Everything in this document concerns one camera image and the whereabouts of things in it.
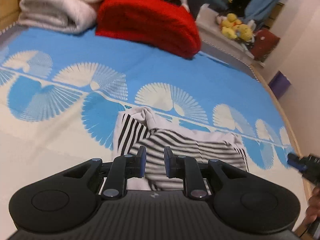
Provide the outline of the right hand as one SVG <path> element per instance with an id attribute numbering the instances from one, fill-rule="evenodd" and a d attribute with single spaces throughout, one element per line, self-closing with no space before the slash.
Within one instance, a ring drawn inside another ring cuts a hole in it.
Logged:
<path id="1" fill-rule="evenodd" d="M 319 187 L 315 187 L 312 191 L 312 196 L 308 201 L 308 208 L 305 212 L 305 218 L 302 222 L 304 226 L 308 226 L 313 223 L 320 214 L 320 196 Z"/>

